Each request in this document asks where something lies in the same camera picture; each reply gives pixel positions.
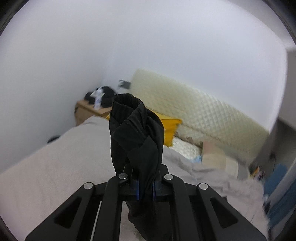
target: black cloth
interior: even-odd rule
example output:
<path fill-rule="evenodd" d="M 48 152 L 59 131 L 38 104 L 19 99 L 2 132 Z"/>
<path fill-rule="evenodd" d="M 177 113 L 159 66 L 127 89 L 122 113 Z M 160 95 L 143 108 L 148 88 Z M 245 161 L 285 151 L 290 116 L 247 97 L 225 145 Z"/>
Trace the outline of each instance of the black cloth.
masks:
<path fill-rule="evenodd" d="M 104 95 L 102 96 L 101 106 L 108 108 L 112 106 L 114 95 L 116 94 L 113 89 L 108 86 L 102 87 Z"/>
<path fill-rule="evenodd" d="M 130 163 L 139 172 L 138 202 L 127 202 L 128 219 L 148 241 L 170 240 L 168 203 L 152 201 L 152 185 L 159 170 L 164 141 L 160 119 L 131 94 L 114 96 L 110 112 L 111 157 L 116 174 Z"/>
<path fill-rule="evenodd" d="M 92 92 L 87 92 L 84 99 L 89 102 L 89 104 L 94 104 L 96 98 L 91 96 Z"/>

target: bed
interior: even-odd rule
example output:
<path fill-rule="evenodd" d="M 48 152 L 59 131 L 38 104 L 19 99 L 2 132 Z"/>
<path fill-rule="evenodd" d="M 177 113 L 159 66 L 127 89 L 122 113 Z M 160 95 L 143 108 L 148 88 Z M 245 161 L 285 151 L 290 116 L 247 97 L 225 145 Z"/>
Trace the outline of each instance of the bed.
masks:
<path fill-rule="evenodd" d="M 131 92 L 149 108 L 183 121 L 173 148 L 163 149 L 163 164 L 169 172 L 190 184 L 208 183 L 267 237 L 262 184 L 252 179 L 238 180 L 223 170 L 191 162 L 180 152 L 191 145 L 189 149 L 196 147 L 193 153 L 185 153 L 195 155 L 201 151 L 201 142 L 207 140 L 235 153 L 248 165 L 268 132 L 227 104 L 149 71 L 137 70 Z M 106 182 L 114 175 L 108 121 L 91 117 L 0 175 L 0 216 L 17 240 L 23 241 L 85 182 Z M 144 240 L 128 221 L 127 213 L 124 204 L 120 240 Z"/>

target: bedsheet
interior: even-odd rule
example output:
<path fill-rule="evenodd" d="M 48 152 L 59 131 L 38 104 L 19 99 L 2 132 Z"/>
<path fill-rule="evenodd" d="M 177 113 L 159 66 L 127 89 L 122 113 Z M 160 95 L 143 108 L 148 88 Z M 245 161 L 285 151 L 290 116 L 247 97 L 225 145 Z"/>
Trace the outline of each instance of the bedsheet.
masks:
<path fill-rule="evenodd" d="M 225 172 L 191 163 L 164 146 L 163 164 L 171 174 L 197 185 L 208 183 L 267 237 L 262 209 L 263 187 Z M 106 182 L 115 171 L 108 121 L 91 117 L 57 141 L 41 148 L 0 175 L 0 215 L 13 235 L 25 237 L 85 182 Z M 120 240 L 144 240 L 127 218 L 123 205 Z"/>

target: metal bolt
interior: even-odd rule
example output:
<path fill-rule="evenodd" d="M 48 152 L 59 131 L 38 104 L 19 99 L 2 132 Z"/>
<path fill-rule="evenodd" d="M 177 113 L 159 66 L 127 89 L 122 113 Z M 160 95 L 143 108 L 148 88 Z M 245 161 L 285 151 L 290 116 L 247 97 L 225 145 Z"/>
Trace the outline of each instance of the metal bolt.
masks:
<path fill-rule="evenodd" d="M 206 183 L 201 183 L 199 184 L 200 189 L 202 190 L 207 190 L 207 188 L 209 187 Z"/>
<path fill-rule="evenodd" d="M 92 186 L 93 186 L 92 183 L 85 183 L 85 184 L 83 185 L 84 189 L 91 189 Z"/>
<path fill-rule="evenodd" d="M 121 174 L 118 175 L 118 177 L 119 177 L 119 179 L 124 180 L 124 179 L 128 178 L 128 175 L 126 173 L 121 173 Z"/>
<path fill-rule="evenodd" d="M 171 175 L 171 174 L 165 174 L 164 178 L 166 180 L 172 180 L 173 179 L 173 175 Z"/>

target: blue object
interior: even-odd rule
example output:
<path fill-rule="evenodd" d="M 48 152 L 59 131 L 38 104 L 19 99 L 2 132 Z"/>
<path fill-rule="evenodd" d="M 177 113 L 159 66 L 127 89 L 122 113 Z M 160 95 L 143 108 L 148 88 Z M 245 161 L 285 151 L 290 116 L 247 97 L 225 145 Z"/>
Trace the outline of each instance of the blue object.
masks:
<path fill-rule="evenodd" d="M 296 205 L 296 181 L 290 186 L 288 191 L 267 213 L 270 219 L 269 227 L 273 228 L 281 221 Z"/>
<path fill-rule="evenodd" d="M 201 163 L 202 162 L 202 156 L 198 155 L 193 160 L 190 160 L 192 163 Z"/>
<path fill-rule="evenodd" d="M 264 183 L 264 194 L 272 194 L 286 173 L 287 167 L 282 164 L 278 164 L 272 175 L 267 178 Z"/>

